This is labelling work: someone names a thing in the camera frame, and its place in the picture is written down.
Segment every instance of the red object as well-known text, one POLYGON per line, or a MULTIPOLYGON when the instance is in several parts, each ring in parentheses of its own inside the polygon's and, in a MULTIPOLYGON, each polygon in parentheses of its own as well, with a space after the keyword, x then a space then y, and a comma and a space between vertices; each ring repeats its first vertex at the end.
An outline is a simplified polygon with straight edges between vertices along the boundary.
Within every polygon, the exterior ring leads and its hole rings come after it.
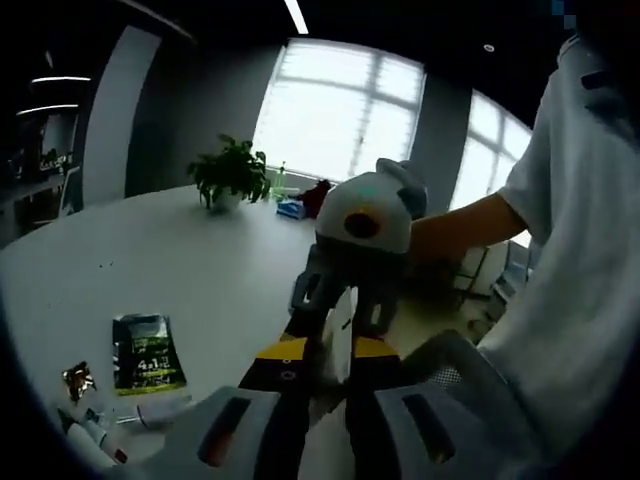
POLYGON ((320 180, 311 190, 298 195, 297 200, 302 200, 307 218, 316 218, 318 216, 320 207, 322 207, 324 198, 329 190, 331 190, 329 181, 320 180))

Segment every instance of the snack package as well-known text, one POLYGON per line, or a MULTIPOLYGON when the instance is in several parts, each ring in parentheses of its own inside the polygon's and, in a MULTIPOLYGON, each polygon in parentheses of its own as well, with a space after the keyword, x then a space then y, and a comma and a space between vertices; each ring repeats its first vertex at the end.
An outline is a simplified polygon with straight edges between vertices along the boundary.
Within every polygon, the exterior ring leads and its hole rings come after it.
POLYGON ((135 314, 113 320, 113 376, 118 395, 187 385, 171 338, 169 317, 135 314))

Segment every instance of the ceiling light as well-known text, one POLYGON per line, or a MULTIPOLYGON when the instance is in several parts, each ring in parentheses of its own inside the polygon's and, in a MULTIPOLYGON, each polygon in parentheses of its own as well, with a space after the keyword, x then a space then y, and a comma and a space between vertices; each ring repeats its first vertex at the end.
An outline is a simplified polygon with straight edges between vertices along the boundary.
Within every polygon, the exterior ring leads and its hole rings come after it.
POLYGON ((40 78, 34 78, 33 80, 31 80, 31 83, 57 82, 59 80, 73 80, 76 82, 91 81, 91 79, 87 77, 40 77, 40 78))
POLYGON ((298 2, 296 0, 284 0, 284 3, 287 4, 289 14, 293 19, 293 23, 296 24, 298 33, 300 35, 307 35, 309 33, 309 30, 307 30, 307 25, 304 23, 304 18, 302 18, 302 12, 300 11, 298 2))
POLYGON ((78 108, 78 105, 65 104, 65 105, 49 105, 48 107, 30 108, 29 110, 22 110, 16 113, 16 115, 24 115, 25 113, 40 112, 42 110, 57 110, 59 108, 78 108))

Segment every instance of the chair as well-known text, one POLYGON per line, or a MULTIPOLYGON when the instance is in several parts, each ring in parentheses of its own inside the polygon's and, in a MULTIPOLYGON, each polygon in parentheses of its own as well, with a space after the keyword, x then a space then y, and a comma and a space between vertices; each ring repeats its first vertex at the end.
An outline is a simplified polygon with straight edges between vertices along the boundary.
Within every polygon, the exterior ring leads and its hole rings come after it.
POLYGON ((464 268, 464 260, 469 256, 468 254, 465 255, 465 258, 463 258, 462 261, 460 262, 460 267, 455 274, 454 281, 456 278, 466 278, 469 280, 469 283, 467 284, 466 288, 458 289, 460 290, 460 299, 458 300, 458 304, 457 304, 458 309, 461 309, 462 305, 464 305, 465 300, 471 296, 473 287, 475 286, 476 281, 478 280, 478 276, 480 275, 480 271, 482 270, 482 266, 484 265, 484 262, 487 259, 488 254, 489 254, 489 247, 482 247, 482 249, 479 251, 478 262, 476 263, 475 267, 471 269, 465 270, 464 268))
POLYGON ((47 225, 58 218, 68 217, 80 210, 78 202, 78 194, 82 189, 82 175, 80 167, 73 167, 67 171, 62 185, 62 194, 60 195, 60 205, 58 207, 58 215, 55 218, 36 220, 33 225, 47 225))
POLYGON ((491 299, 487 306, 487 316, 491 320, 498 321, 511 298, 524 288, 539 255, 540 248, 537 246, 525 248, 514 241, 508 242, 504 270, 491 287, 491 299))

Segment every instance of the small packet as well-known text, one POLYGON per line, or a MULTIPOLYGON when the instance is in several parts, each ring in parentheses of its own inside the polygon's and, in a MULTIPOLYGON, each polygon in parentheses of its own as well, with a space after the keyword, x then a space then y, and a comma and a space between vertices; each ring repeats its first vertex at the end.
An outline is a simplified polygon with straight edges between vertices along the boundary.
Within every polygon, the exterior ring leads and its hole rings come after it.
POLYGON ((69 398, 77 405, 87 390, 92 388, 97 391, 96 382, 93 380, 87 362, 80 362, 62 372, 62 379, 67 388, 69 398))
POLYGON ((113 376, 118 395, 140 395, 187 385, 169 317, 134 314, 113 320, 113 376))

